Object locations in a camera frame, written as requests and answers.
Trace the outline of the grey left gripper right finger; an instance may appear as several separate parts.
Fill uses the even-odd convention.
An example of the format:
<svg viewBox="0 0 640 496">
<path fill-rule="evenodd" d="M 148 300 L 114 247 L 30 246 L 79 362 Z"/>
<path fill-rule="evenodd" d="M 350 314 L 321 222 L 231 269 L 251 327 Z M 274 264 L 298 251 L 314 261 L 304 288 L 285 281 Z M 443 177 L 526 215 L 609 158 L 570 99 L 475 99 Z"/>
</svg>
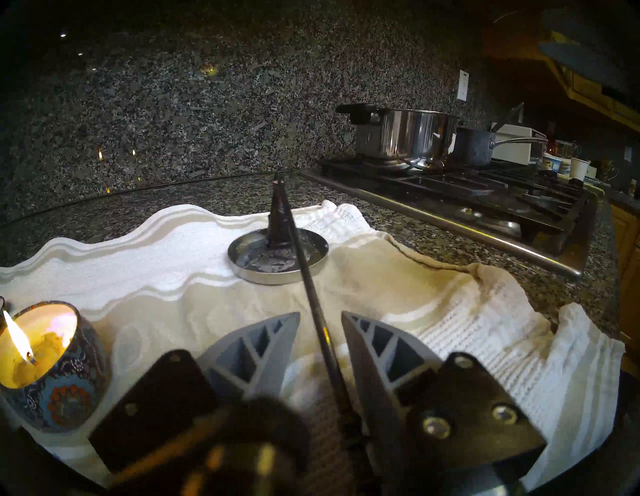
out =
<svg viewBox="0 0 640 496">
<path fill-rule="evenodd" d="M 380 495 L 527 495 L 547 443 L 472 354 L 342 312 Z"/>
</svg>

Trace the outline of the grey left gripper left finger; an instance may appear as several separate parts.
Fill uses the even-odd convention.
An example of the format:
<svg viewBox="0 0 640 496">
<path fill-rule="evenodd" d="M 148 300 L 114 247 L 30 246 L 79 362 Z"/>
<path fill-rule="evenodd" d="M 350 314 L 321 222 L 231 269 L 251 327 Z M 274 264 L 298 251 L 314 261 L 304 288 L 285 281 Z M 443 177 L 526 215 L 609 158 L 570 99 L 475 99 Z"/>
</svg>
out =
<svg viewBox="0 0 640 496">
<path fill-rule="evenodd" d="M 108 471 L 123 471 L 217 408 L 279 398 L 300 319 L 290 312 L 236 329 L 198 358 L 163 354 L 89 436 Z"/>
</svg>

